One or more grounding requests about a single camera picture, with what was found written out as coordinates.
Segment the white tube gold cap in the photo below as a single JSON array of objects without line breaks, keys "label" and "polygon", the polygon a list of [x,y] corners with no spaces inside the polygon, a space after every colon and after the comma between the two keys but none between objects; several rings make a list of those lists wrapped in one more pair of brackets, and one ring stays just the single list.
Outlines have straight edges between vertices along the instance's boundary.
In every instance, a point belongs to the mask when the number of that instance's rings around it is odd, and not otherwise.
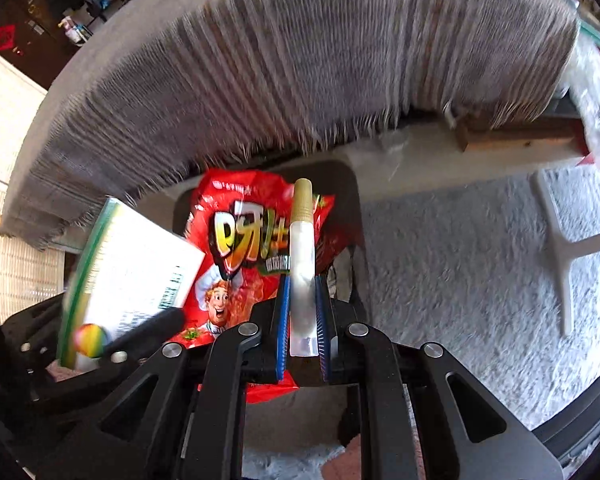
[{"label": "white tube gold cap", "polygon": [[312,358],[312,356],[318,355],[313,214],[312,183],[306,178],[298,179],[294,182],[289,235],[289,353],[296,358]]}]

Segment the plaid grey tablecloth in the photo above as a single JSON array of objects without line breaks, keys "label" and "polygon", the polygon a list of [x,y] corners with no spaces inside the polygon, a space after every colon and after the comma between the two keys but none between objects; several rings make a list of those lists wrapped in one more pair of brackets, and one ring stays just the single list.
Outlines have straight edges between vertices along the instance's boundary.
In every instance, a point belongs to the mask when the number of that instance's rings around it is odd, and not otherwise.
[{"label": "plaid grey tablecloth", "polygon": [[546,109],[579,32],[570,0],[132,0],[53,82],[0,231],[35,248],[191,166],[319,146],[411,108],[492,126]]}]

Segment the red snack chip bag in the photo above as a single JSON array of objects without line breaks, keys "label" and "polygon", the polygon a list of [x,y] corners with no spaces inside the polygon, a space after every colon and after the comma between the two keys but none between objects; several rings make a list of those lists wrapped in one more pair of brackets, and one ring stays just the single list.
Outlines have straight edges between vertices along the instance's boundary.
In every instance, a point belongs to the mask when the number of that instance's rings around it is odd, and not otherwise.
[{"label": "red snack chip bag", "polygon": [[317,356],[315,249],[334,206],[334,196],[304,181],[259,170],[208,171],[185,223],[186,240],[204,258],[174,341],[185,348],[213,344],[248,322],[256,304],[281,296],[275,356]]}]

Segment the white green medicine box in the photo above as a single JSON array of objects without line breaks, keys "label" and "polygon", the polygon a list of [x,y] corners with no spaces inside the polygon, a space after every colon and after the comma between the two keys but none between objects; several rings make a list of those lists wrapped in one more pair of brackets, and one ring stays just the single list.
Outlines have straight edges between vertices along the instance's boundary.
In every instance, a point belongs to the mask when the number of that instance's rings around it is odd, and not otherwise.
[{"label": "white green medicine box", "polygon": [[56,359],[89,370],[108,344],[184,306],[204,252],[121,200],[102,207],[62,300]]}]

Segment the brown wooden box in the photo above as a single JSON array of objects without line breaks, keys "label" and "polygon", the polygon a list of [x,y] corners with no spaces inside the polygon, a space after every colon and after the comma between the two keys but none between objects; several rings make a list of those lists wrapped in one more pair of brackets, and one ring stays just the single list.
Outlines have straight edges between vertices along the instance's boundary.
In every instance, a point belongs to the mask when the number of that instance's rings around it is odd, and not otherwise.
[{"label": "brown wooden box", "polygon": [[534,122],[508,122],[491,128],[485,120],[468,117],[457,123],[455,134],[463,152],[567,145],[572,142],[580,148],[583,125],[580,119],[540,117]]}]

